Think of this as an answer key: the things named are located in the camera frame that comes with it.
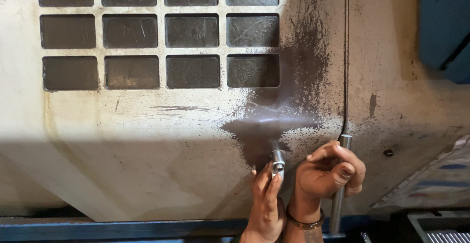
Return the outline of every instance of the paint overspray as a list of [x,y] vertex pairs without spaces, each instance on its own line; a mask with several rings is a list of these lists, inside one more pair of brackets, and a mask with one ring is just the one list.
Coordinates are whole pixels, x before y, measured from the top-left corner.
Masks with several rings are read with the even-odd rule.
[[[271,141],[278,141],[279,149],[289,156],[289,147],[280,142],[283,133],[322,125],[320,86],[329,65],[324,2],[288,0],[280,16],[280,47],[270,49],[280,56],[280,86],[250,89],[243,119],[221,127],[243,145],[246,163],[257,170],[270,159]],[[290,27],[292,35],[283,37],[283,27]]]

